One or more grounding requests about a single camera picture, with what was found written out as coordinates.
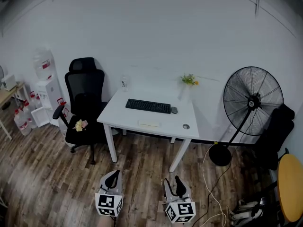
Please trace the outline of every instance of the fan stand base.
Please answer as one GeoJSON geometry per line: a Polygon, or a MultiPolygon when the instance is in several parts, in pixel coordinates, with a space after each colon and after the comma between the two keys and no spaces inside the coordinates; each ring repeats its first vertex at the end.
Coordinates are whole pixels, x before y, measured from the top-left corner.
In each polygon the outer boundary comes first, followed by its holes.
{"type": "Polygon", "coordinates": [[[227,166],[232,160],[231,152],[223,145],[212,146],[209,157],[217,166],[227,166]]]}

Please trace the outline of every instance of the small white appliance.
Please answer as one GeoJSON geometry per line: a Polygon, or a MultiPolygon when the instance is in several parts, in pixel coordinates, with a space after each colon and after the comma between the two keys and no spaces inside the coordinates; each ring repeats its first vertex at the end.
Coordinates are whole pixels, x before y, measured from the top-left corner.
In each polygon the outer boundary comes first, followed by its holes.
{"type": "Polygon", "coordinates": [[[58,120],[53,119],[53,113],[59,106],[59,100],[62,99],[59,81],[56,77],[47,81],[36,83],[36,94],[39,94],[43,107],[32,112],[32,116],[39,127],[51,123],[59,126],[58,120]]]}
{"type": "Polygon", "coordinates": [[[6,90],[10,91],[13,89],[17,83],[15,79],[15,75],[6,75],[4,78],[2,78],[3,86],[6,90]]]}

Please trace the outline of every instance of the black fan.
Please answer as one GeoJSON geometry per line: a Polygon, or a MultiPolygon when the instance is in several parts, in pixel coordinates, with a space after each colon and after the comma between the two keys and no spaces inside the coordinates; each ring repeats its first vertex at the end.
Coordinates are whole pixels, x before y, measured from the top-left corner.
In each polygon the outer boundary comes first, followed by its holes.
{"type": "Polygon", "coordinates": [[[283,94],[269,72],[259,67],[244,67],[227,81],[223,101],[227,117],[237,131],[226,146],[210,148],[209,157],[218,166],[230,163],[232,156],[227,148],[240,131],[248,135],[262,134],[273,110],[283,103],[283,94]]]}

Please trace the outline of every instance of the wooden floor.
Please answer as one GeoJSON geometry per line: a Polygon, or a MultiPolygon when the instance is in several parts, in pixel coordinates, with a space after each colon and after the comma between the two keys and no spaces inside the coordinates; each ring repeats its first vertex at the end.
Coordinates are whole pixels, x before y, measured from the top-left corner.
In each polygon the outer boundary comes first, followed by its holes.
{"type": "MultiPolygon", "coordinates": [[[[115,169],[123,172],[125,194],[118,227],[170,226],[162,209],[162,182],[168,178],[173,183],[175,175],[186,180],[192,189],[196,218],[205,213],[208,192],[202,177],[202,160],[208,145],[190,144],[176,171],[169,173],[179,141],[170,144],[169,140],[156,137],[118,135],[115,137],[118,162],[113,163],[107,145],[100,144],[95,147],[96,165],[92,166],[89,147],[70,153],[57,127],[46,125],[22,136],[13,122],[14,108],[12,103],[7,110],[0,110],[0,119],[13,137],[9,141],[0,129],[0,193],[9,205],[6,226],[97,226],[99,215],[94,193],[100,178],[115,169]]],[[[224,211],[227,206],[233,209],[239,199],[257,190],[251,175],[240,173],[241,151],[240,148],[234,154],[230,170],[214,191],[224,211]]],[[[208,184],[214,185],[225,169],[216,167],[207,156],[208,184]]],[[[209,213],[200,224],[218,213],[219,206],[211,199],[209,213]]],[[[221,220],[213,218],[204,226],[220,227],[221,220]]]]}

